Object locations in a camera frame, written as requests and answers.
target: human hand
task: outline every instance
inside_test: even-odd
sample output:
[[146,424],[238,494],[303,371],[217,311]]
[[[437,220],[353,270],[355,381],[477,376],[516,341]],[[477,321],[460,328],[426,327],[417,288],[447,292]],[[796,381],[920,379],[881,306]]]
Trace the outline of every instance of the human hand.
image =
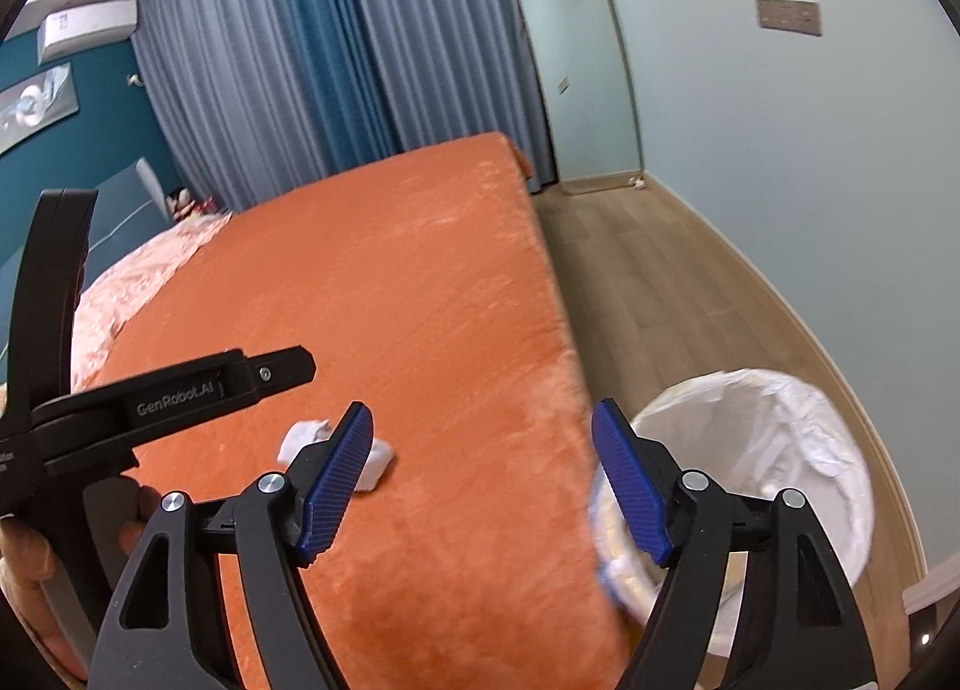
[[[126,523],[117,536],[127,556],[136,546],[146,520],[159,505],[160,493],[152,487],[141,487],[138,511],[143,521]],[[40,586],[55,572],[56,562],[46,538],[16,518],[0,520],[0,588],[37,641],[59,666],[81,682],[86,682],[88,677],[83,664],[61,632]]]

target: light switch panel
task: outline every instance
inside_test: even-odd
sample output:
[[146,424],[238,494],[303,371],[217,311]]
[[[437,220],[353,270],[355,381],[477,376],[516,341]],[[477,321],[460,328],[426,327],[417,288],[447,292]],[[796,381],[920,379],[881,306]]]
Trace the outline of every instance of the light switch panel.
[[764,29],[780,29],[818,37],[824,34],[819,2],[757,0],[757,18]]

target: white plastic bag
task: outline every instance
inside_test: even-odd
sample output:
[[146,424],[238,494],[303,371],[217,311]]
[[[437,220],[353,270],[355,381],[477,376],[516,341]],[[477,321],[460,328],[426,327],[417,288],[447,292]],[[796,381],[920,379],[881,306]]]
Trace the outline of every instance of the white plastic bag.
[[[669,388],[632,421],[662,441],[680,468],[706,471],[727,492],[770,500],[786,487],[805,493],[851,586],[870,556],[874,499],[863,455],[826,395],[770,370],[713,373]],[[590,522],[611,593],[646,623],[661,569],[632,543],[601,468]],[[742,556],[731,556],[709,651],[730,656],[743,595]]]

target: orange bedsheet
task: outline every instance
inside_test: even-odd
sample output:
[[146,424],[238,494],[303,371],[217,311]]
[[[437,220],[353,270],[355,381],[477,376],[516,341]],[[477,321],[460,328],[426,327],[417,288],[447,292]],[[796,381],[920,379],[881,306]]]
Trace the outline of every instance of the orange bedsheet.
[[[232,347],[313,354],[310,385],[139,450],[141,481],[197,501],[275,469],[296,420],[370,406],[397,460],[304,574],[353,690],[599,690],[628,656],[596,580],[589,404],[524,167],[505,137],[469,137],[234,217],[100,377]],[[241,669],[265,688],[224,565]]]

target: pink bedspread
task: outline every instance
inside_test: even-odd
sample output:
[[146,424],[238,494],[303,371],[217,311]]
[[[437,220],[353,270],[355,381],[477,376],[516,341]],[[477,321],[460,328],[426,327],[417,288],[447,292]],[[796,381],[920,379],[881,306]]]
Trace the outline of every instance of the pink bedspread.
[[90,386],[124,325],[207,244],[230,215],[191,217],[126,255],[80,297],[74,317],[71,388]]

